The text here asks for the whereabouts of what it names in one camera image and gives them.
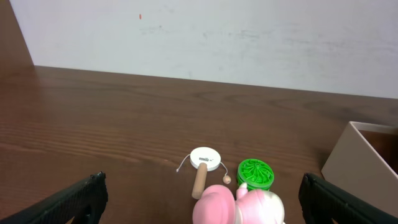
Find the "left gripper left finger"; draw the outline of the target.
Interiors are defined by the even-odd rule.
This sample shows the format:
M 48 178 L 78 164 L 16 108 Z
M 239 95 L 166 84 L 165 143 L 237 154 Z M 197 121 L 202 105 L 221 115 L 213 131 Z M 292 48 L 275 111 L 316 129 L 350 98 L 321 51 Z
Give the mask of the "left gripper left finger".
M 106 174 L 93 174 L 1 220 L 1 223 L 97 224 L 108 202 Z

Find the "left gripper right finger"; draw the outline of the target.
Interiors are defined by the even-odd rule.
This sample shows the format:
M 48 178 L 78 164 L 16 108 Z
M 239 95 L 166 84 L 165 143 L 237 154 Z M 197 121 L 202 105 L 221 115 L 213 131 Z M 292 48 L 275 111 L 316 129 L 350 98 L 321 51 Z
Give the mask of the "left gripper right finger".
M 312 173 L 303 175 L 298 199 L 306 224 L 397 224 L 396 217 Z

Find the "green round plastic disc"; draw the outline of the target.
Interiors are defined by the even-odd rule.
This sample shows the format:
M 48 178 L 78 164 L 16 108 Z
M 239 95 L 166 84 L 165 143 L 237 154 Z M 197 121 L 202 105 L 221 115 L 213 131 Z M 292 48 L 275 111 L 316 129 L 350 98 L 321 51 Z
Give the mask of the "green round plastic disc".
M 259 159 L 245 159 L 237 169 L 238 185 L 247 183 L 248 190 L 269 190 L 275 176 L 271 167 Z

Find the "pink white duck toy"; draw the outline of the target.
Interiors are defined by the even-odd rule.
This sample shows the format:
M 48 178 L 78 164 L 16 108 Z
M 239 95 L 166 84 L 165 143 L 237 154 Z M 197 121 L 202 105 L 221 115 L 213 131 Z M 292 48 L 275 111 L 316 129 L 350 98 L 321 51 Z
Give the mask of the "pink white duck toy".
M 283 224 L 284 205 L 270 191 L 248 190 L 243 183 L 233 196 L 223 185 L 211 185 L 193 209 L 193 224 Z

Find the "white wooden rattle drum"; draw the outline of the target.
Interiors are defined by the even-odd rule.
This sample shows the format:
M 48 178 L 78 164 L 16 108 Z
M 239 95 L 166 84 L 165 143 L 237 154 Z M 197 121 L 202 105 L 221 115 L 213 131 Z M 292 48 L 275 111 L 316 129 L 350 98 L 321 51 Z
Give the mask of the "white wooden rattle drum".
M 193 149 L 190 154 L 184 157 L 179 167 L 176 169 L 176 172 L 179 172 L 187 158 L 190 159 L 191 165 L 197 170 L 192 189 L 192 197 L 194 199 L 198 200 L 201 198 L 205 190 L 207 173 L 216 170 L 220 165 L 225 169 L 223 183 L 229 184 L 231 182 L 231 177 L 228 175 L 228 169 L 222 163 L 221 156 L 215 149 L 210 147 L 197 147 Z

